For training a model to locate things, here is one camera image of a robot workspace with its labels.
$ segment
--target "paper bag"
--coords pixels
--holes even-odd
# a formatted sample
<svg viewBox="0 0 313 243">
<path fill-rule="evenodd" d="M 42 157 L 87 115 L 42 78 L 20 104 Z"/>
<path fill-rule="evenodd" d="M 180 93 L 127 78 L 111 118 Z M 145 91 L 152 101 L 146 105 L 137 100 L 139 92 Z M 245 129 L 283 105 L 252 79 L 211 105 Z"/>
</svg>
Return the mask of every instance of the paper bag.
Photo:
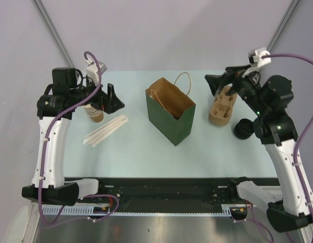
<svg viewBox="0 0 313 243">
<path fill-rule="evenodd" d="M 165 78 L 145 92 L 150 122 L 177 146 L 191 132 L 196 104 Z"/>
</svg>

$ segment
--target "black rubber object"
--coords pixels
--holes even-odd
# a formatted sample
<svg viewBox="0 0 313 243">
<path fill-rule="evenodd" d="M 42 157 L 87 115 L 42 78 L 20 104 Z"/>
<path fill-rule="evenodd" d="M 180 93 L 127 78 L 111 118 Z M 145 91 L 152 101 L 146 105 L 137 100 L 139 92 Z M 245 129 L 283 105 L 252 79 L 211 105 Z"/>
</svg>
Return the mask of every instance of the black rubber object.
<svg viewBox="0 0 313 243">
<path fill-rule="evenodd" d="M 248 139 L 253 133 L 253 122 L 249 119 L 241 119 L 234 128 L 234 134 L 239 139 Z"/>
</svg>

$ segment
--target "gray wall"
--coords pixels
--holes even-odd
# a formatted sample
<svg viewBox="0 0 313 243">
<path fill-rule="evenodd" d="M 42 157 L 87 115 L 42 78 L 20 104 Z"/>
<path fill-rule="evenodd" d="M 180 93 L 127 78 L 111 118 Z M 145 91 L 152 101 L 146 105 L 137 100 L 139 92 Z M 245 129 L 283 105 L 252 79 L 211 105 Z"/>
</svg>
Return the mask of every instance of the gray wall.
<svg viewBox="0 0 313 243">
<path fill-rule="evenodd" d="M 21 197 L 37 162 L 36 101 L 64 66 L 32 2 L 0 1 L 0 242 L 28 200 Z"/>
<path fill-rule="evenodd" d="M 313 59 L 313 0 L 303 0 L 272 53 L 295 53 Z M 313 114 L 313 66 L 291 58 L 274 58 L 262 80 L 280 74 L 292 80 L 295 98 L 288 107 L 300 134 Z M 313 189 L 313 127 L 300 148 Z"/>
<path fill-rule="evenodd" d="M 223 70 L 269 43 L 291 0 L 43 0 L 73 63 L 108 70 Z"/>
</svg>

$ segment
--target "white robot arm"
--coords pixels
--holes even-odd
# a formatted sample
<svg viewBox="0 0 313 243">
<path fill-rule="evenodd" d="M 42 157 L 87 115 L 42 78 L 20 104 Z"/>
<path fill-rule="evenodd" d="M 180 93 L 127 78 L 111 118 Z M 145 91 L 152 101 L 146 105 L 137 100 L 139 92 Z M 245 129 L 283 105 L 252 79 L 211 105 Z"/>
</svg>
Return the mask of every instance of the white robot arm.
<svg viewBox="0 0 313 243">
<path fill-rule="evenodd" d="M 72 206 L 79 198 L 98 192 L 99 182 L 96 179 L 82 179 L 77 181 L 65 181 L 63 173 L 63 159 L 65 141 L 74 110 L 66 113 L 57 120 L 49 133 L 49 140 L 46 146 L 44 158 L 43 176 L 40 175 L 42 165 L 42 152 L 46 132 L 49 125 L 62 111 L 74 106 L 90 95 L 97 87 L 98 68 L 95 63 L 88 59 L 90 76 L 83 77 L 78 84 L 77 72 L 75 68 L 55 68 L 53 69 L 53 84 L 49 85 L 37 102 L 37 116 L 39 116 L 40 141 L 38 160 L 34 177 L 30 186 L 23 187 L 22 196 L 30 200 L 38 199 L 40 181 L 42 181 L 42 202 L 46 204 Z M 101 73 L 106 71 L 106 66 L 99 62 Z M 102 109 L 102 89 L 99 88 L 95 95 L 88 100 L 96 109 Z"/>
<path fill-rule="evenodd" d="M 265 48 L 249 54 L 247 66 L 227 67 L 222 76 L 206 75 L 206 80 L 213 95 L 218 94 L 225 85 L 232 84 L 227 95 L 237 93 L 242 100 L 257 114 L 253 128 L 257 138 L 265 146 L 275 166 L 280 182 L 282 197 L 278 198 L 248 178 L 238 178 L 229 184 L 231 196 L 245 199 L 259 207 L 268 217 L 272 227 L 278 232 L 299 229 L 312 223 L 303 186 L 308 189 L 313 208 L 313 192 L 302 166 L 300 154 L 298 163 L 294 163 L 293 150 L 298 135 L 292 119 L 285 111 L 293 99 L 291 81 L 274 75 L 261 86 L 260 68 L 271 62 Z M 301 171 L 300 181 L 297 168 Z"/>
</svg>

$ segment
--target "table surface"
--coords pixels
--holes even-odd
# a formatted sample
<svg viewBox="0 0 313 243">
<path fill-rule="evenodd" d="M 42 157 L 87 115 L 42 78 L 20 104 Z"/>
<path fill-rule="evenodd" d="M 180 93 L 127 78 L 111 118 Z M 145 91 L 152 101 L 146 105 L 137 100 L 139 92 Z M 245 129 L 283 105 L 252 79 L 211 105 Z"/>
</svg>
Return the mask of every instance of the table surface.
<svg viewBox="0 0 313 243">
<path fill-rule="evenodd" d="M 164 77 L 174 82 L 182 71 L 106 72 L 102 81 L 106 92 L 112 83 L 125 108 L 104 114 L 101 123 L 94 123 L 82 107 L 73 114 L 65 155 L 66 177 L 128 177 L 128 178 L 203 178 L 203 177 L 276 177 L 274 165 L 265 147 L 253 134 L 247 140 L 233 135 L 236 123 L 256 115 L 238 97 L 230 123 L 217 127 L 208 120 L 214 97 L 204 79 L 206 74 L 222 71 L 188 71 L 192 88 L 189 97 L 196 103 L 191 134 L 178 146 L 172 143 L 148 120 L 145 89 Z M 186 92 L 187 76 L 177 86 Z M 96 147 L 83 145 L 86 134 L 125 114 L 129 122 Z"/>
</svg>

